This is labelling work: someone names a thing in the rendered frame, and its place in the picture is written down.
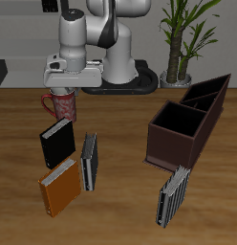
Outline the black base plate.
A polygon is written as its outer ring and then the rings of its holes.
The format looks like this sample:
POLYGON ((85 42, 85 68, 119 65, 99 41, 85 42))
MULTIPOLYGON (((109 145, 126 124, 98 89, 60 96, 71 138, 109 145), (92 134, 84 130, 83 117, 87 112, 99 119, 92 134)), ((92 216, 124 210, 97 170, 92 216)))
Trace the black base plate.
POLYGON ((153 93, 159 84, 158 76, 148 68, 143 59, 136 59, 139 75, 124 84, 112 84, 103 80, 99 87, 83 87, 82 91, 90 95, 146 95, 153 93))

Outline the orange book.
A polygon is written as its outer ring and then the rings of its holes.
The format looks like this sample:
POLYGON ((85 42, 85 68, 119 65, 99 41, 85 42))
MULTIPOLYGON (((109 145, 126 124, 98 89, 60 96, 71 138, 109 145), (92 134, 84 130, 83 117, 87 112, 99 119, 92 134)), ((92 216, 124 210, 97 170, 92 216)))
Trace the orange book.
POLYGON ((67 158, 38 180, 46 212, 56 217, 81 193, 77 162, 67 158))

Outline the red patterned mug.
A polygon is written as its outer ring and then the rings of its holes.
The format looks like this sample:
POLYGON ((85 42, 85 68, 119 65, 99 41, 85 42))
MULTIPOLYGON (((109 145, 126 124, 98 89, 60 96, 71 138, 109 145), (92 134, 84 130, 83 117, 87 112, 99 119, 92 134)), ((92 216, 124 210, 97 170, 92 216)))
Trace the red patterned mug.
POLYGON ((53 90, 50 90, 49 94, 44 94, 41 97, 41 104, 44 109, 58 121, 63 118, 66 118, 73 123, 76 121, 75 89, 66 93, 56 93, 53 90), (44 99, 50 99, 53 102, 54 110, 51 110, 45 104, 44 99))

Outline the dark brown desk caddy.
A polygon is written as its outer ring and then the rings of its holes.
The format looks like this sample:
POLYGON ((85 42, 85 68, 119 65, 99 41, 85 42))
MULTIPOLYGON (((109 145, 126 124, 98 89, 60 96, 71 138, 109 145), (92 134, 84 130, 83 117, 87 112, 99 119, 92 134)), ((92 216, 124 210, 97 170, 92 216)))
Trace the dark brown desk caddy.
POLYGON ((168 172, 193 168, 223 112, 230 78, 193 84, 179 102, 168 100, 148 124, 144 162, 168 172))

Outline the green pot plant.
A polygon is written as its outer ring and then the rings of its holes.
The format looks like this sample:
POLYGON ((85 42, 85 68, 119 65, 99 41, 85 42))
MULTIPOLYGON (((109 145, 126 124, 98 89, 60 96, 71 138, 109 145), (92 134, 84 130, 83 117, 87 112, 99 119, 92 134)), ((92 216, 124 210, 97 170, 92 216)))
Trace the green pot plant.
POLYGON ((217 39, 211 39, 215 27, 209 29, 200 36, 205 20, 192 26, 192 23, 204 12, 216 6, 221 0, 209 0, 200 2, 190 10, 188 0, 169 0, 170 11, 162 9, 166 18, 161 21, 168 27, 163 30, 169 45, 169 59, 167 70, 160 75, 161 88, 189 88, 192 82, 191 76, 186 72, 191 58, 199 58, 199 51, 206 45, 216 43, 217 39))

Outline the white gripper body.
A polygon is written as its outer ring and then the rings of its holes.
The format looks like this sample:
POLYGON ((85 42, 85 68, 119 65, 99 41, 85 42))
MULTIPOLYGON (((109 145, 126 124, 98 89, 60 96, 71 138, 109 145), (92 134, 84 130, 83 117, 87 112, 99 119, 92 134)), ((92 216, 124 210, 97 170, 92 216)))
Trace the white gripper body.
POLYGON ((99 61, 88 61, 80 72, 68 72, 63 69, 52 69, 49 63, 44 72, 46 87, 99 87, 103 65, 99 61))

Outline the black white striped book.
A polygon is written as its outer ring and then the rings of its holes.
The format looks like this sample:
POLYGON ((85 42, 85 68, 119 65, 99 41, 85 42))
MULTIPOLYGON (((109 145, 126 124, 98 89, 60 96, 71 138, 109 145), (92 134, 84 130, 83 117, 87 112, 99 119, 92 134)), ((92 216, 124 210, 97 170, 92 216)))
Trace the black white striped book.
POLYGON ((190 169, 178 166, 161 188, 156 215, 158 225, 165 228, 182 204, 189 176, 190 169))
POLYGON ((83 188, 93 191, 97 179, 97 134, 86 134, 80 156, 83 188))

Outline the black wall fixture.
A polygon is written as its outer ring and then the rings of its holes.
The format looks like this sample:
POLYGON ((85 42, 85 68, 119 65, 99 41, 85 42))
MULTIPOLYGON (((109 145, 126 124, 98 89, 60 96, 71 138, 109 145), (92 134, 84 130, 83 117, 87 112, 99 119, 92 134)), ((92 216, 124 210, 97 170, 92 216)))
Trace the black wall fixture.
POLYGON ((43 12, 58 12, 57 0, 41 0, 43 12))

